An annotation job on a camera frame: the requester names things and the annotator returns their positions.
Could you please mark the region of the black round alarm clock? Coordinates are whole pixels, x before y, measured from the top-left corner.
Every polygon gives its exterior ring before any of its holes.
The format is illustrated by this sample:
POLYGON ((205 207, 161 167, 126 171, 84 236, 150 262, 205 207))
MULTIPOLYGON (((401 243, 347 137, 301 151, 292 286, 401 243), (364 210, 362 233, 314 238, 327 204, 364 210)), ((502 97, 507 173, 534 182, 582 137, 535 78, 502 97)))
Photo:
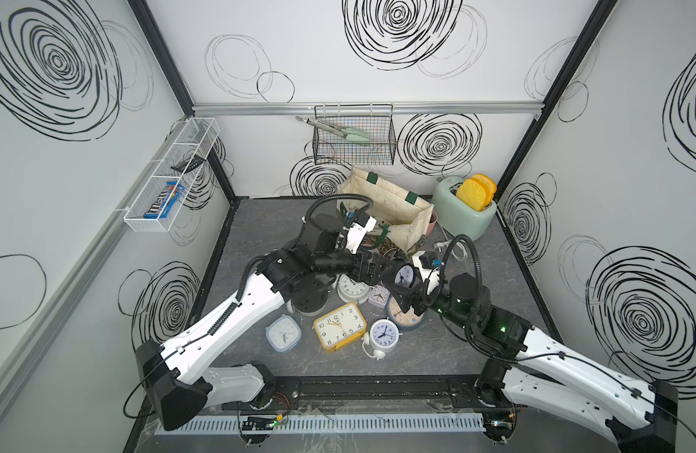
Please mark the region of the black round alarm clock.
POLYGON ((411 264, 402 264, 395 270, 393 284, 401 288, 410 288, 415 278, 414 267, 411 264))

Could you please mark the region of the cream canvas tote bag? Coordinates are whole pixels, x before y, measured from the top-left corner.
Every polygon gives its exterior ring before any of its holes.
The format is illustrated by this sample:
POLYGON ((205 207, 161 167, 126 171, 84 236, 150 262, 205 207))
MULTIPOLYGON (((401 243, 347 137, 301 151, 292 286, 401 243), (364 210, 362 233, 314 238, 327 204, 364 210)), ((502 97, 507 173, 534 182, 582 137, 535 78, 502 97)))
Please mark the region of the cream canvas tote bag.
POLYGON ((414 192, 374 172, 354 167, 348 179, 338 186, 338 193, 361 194, 373 201, 368 214, 376 219, 376 226, 363 245, 380 251, 399 249, 406 254, 418 251, 423 245, 434 205, 414 192))

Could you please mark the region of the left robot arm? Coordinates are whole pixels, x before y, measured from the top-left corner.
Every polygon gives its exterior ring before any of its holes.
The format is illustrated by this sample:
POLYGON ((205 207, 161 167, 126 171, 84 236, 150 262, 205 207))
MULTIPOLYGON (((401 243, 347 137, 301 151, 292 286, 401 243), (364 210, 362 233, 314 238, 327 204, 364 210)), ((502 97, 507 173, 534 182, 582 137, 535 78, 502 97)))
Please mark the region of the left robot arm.
POLYGON ((324 312, 340 277, 376 285, 387 267, 363 245, 378 221, 363 210, 346 220, 306 213, 299 236, 252 258, 236 292, 180 333, 146 339, 134 351, 138 388, 150 414, 178 430, 204 409, 224 403, 262 408, 272 402, 274 376, 262 362, 216 367, 215 359, 258 321, 289 306, 314 317, 324 312))

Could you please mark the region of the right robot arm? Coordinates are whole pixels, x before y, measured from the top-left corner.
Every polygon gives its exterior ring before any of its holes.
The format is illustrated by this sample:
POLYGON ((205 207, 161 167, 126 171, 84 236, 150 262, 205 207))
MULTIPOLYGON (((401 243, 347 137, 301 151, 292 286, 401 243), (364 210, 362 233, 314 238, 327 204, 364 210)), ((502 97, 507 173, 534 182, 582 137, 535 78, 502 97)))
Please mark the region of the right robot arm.
POLYGON ((435 311, 485 356, 474 383, 483 405, 551 413, 605 437, 622 452, 676 451, 678 392, 670 383, 634 379, 578 354, 492 305, 480 277, 447 280, 441 269, 399 263, 381 281, 402 310, 435 311))

